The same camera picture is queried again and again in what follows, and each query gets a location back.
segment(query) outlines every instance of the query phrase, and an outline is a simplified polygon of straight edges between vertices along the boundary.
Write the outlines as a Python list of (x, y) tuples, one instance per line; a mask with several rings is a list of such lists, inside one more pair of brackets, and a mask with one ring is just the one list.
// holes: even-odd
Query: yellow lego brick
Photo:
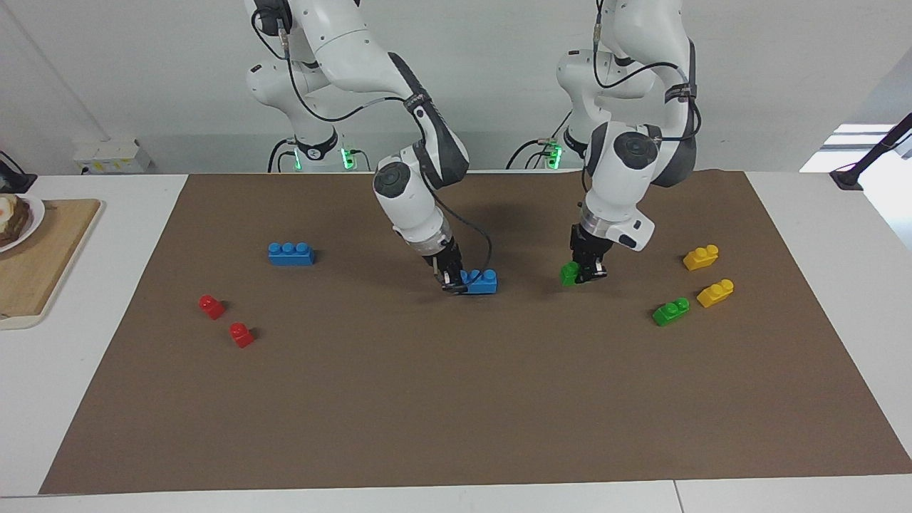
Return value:
[(703, 305), (703, 308), (718, 305), (727, 299), (735, 291), (735, 284), (730, 279), (723, 279), (712, 287), (706, 288), (697, 296), (697, 301)]
[(709, 267), (719, 259), (719, 248), (710, 244), (706, 247), (698, 247), (684, 257), (684, 265), (688, 271), (695, 271)]

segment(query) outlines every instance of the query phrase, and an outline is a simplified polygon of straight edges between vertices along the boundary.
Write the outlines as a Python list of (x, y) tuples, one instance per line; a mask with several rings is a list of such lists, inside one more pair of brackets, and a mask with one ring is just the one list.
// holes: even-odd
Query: blue lego brick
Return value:
[(303, 242), (297, 245), (273, 242), (269, 245), (269, 261), (279, 267), (313, 266), (314, 250)]
[[(462, 282), (469, 283), (478, 276), (479, 270), (473, 269), (471, 273), (462, 271)], [(497, 272), (494, 269), (484, 271), (478, 281), (469, 285), (469, 291), (466, 294), (496, 294), (497, 293)]]

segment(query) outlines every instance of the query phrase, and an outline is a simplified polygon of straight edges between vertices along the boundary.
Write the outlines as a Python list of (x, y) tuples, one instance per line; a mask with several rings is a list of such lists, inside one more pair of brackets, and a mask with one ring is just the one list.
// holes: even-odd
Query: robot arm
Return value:
[(400, 56), (380, 46), (361, 17), (357, 0), (246, 2), (251, 13), (270, 9), (275, 21), (262, 28), (270, 34), (275, 26), (286, 58), (307, 63), (312, 55), (310, 64), (318, 63), (327, 81), (340, 89), (389, 92), (402, 99), (419, 125), (421, 139), (380, 162), (375, 196), (393, 229), (434, 268), (443, 289), (465, 292), (459, 245), (430, 188), (461, 181), (469, 168), (468, 153), (428, 91)]
[[(301, 63), (294, 63), (295, 82), (306, 94), (329, 85), (323, 73), (309, 69)], [(318, 120), (298, 101), (285, 66), (260, 63), (247, 72), (247, 87), (257, 101), (267, 107), (280, 110), (291, 121), (295, 132), (295, 150), (302, 169), (308, 173), (341, 172), (344, 165), (341, 158), (335, 158), (335, 150), (344, 136), (331, 123)]]
[[(680, 183), (696, 162), (695, 51), (681, 22), (681, 0), (605, 0), (601, 7), (606, 30), (596, 25), (596, 36), (611, 52), (597, 53), (596, 69), (607, 69), (609, 81), (617, 85), (592, 85), (593, 52), (571, 52), (558, 68), (574, 103), (565, 140), (584, 156), (584, 173), (593, 181), (580, 223), (571, 231), (576, 283), (607, 276), (602, 259), (614, 244), (635, 251), (646, 247), (655, 224), (637, 204), (651, 183)], [(662, 126), (628, 125), (590, 107), (597, 96), (644, 97), (652, 87), (652, 80), (644, 78), (648, 75), (658, 76), (665, 86)], [(589, 130), (589, 143), (583, 144), (580, 138)]]

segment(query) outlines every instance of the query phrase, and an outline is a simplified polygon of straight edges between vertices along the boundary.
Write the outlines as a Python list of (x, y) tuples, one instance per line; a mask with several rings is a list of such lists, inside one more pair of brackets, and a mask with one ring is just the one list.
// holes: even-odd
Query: black stand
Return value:
[(864, 191), (862, 186), (858, 184), (861, 173), (864, 173), (867, 168), (871, 167), (871, 164), (879, 159), (884, 153), (893, 151), (893, 149), (896, 148), (896, 144), (899, 142), (899, 138), (906, 135), (910, 130), (912, 130), (912, 113), (909, 113), (909, 115), (900, 121), (897, 126), (893, 127), (893, 130), (891, 130), (877, 146), (872, 148), (862, 160), (858, 161), (852, 169), (842, 172), (833, 171), (830, 173), (830, 176), (833, 177), (833, 181), (844, 191)]
[(32, 183), (35, 183), (37, 179), (37, 174), (16, 173), (3, 161), (0, 161), (0, 193), (27, 193), (28, 189), (32, 187)]

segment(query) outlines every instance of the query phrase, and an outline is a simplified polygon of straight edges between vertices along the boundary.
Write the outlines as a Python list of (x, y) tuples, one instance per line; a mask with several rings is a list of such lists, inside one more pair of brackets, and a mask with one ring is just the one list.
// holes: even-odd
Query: lego brick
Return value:
[(255, 340), (253, 333), (242, 322), (235, 322), (231, 325), (231, 338), (234, 339), (237, 347), (241, 349), (254, 343)]
[(668, 303), (652, 314), (652, 319), (659, 326), (668, 326), (672, 322), (684, 317), (690, 311), (690, 302), (685, 298), (678, 298), (673, 303)]
[(269, 245), (269, 261), (279, 267), (313, 266), (314, 250), (303, 242), (297, 245), (273, 242)]
[(684, 257), (684, 265), (689, 271), (709, 267), (719, 259), (719, 248), (710, 244), (706, 247), (698, 247)]
[(561, 267), (561, 283), (564, 284), (564, 287), (572, 287), (576, 285), (576, 279), (579, 277), (579, 264), (576, 262), (570, 262), (566, 266)]
[(225, 312), (224, 305), (212, 296), (203, 296), (200, 298), (200, 309), (212, 320), (220, 318)]
[[(464, 283), (469, 283), (474, 280), (475, 277), (479, 274), (478, 269), (473, 269), (471, 273), (462, 271), (462, 281)], [(469, 285), (469, 291), (466, 294), (469, 295), (481, 295), (481, 294), (496, 294), (497, 293), (497, 272), (493, 269), (488, 269), (484, 271), (482, 277), (478, 278), (475, 283)]]
[(735, 291), (735, 284), (730, 279), (723, 279), (719, 283), (704, 289), (697, 296), (697, 301), (703, 305), (703, 308), (718, 305), (727, 299)]

